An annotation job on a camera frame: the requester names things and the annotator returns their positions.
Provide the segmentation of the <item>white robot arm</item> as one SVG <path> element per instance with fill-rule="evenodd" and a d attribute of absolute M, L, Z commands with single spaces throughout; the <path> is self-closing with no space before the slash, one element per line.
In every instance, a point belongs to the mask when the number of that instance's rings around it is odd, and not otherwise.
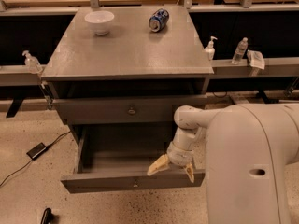
<path fill-rule="evenodd" d="M 205 128 L 208 223 L 291 224 L 284 168 L 299 161 L 299 105 L 184 105 L 174 121 L 175 137 L 149 175 L 175 164 L 193 181 L 193 144 Z"/>

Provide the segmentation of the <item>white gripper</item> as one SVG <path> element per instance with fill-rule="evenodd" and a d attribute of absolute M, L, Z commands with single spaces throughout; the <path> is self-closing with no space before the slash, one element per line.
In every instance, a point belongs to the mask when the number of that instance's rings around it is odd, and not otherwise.
<path fill-rule="evenodd" d="M 147 175 L 152 176 L 158 172 L 165 171 L 169 168 L 169 163 L 184 167 L 190 181 L 194 182 L 193 166 L 191 164 L 193 159 L 192 150 L 183 150 L 176 147 L 173 142 L 170 143 L 166 154 L 160 156 L 148 169 Z"/>

